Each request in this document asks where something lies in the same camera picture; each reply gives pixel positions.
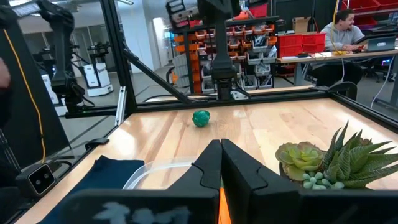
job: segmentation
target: dark blue cloth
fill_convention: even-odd
[[[85,177],[65,196],[40,223],[63,223],[60,211],[66,199],[85,189],[122,189],[132,174],[144,165],[144,161],[119,161],[101,156]]]

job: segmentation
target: person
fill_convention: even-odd
[[[345,9],[339,11],[335,17],[335,24],[329,23],[321,33],[325,33],[325,50],[327,51],[353,51],[359,48],[355,45],[364,37],[361,30],[354,25],[354,11]],[[351,62],[333,62],[315,64],[312,66],[310,75],[317,78],[317,86],[332,86],[338,80],[353,82],[356,85],[362,79],[363,71],[359,65]]]
[[[4,61],[0,58],[0,153],[4,152],[7,141],[2,128],[11,117],[11,76]],[[5,223],[15,214],[21,203],[15,178],[19,171],[8,161],[0,158],[0,223]]]

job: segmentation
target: desk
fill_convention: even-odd
[[[356,59],[364,59],[364,58],[373,58],[373,57],[388,57],[398,55],[398,49],[389,50],[385,52],[370,52],[370,53],[358,53],[358,54],[346,54],[340,56],[330,56],[330,57],[317,57],[317,58],[295,58],[284,60],[282,58],[278,58],[278,63],[297,63],[296,68],[294,70],[294,85],[300,86],[303,85],[304,75],[302,73],[302,64],[308,63],[327,63],[332,61],[341,61],[344,60],[356,60]],[[394,64],[392,65],[392,73],[398,74],[398,57],[395,59]],[[386,103],[390,107],[398,106],[398,78],[396,78],[394,87],[392,89],[391,99]]]
[[[87,155],[17,223],[37,223],[84,177],[101,155],[112,159],[142,159],[145,162],[197,157],[213,139],[228,138],[247,153],[279,173],[275,152],[285,142],[310,141],[328,149],[334,132],[350,126],[346,136],[363,129],[374,142],[393,141],[398,135],[330,98],[207,108],[211,114],[205,128],[192,123],[194,110],[138,113],[128,117],[109,136],[109,143]],[[171,184],[182,173],[146,181],[146,189]],[[398,174],[370,183],[372,189],[398,189]]]

